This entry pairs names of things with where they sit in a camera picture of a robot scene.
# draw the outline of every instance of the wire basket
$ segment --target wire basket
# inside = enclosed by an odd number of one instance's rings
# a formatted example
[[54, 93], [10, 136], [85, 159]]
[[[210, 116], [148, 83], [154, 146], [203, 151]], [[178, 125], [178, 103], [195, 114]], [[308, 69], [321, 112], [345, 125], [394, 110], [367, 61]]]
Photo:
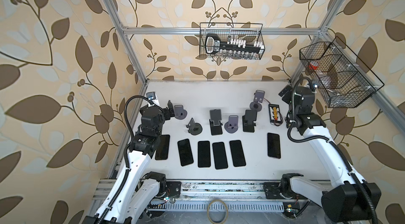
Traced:
[[263, 24], [200, 23], [200, 58], [260, 60]]
[[[343, 53], [345, 48], [356, 62]], [[332, 42], [317, 42], [300, 49], [300, 61], [306, 74], [319, 83], [318, 90], [329, 108], [355, 108], [384, 86], [339, 37]]]

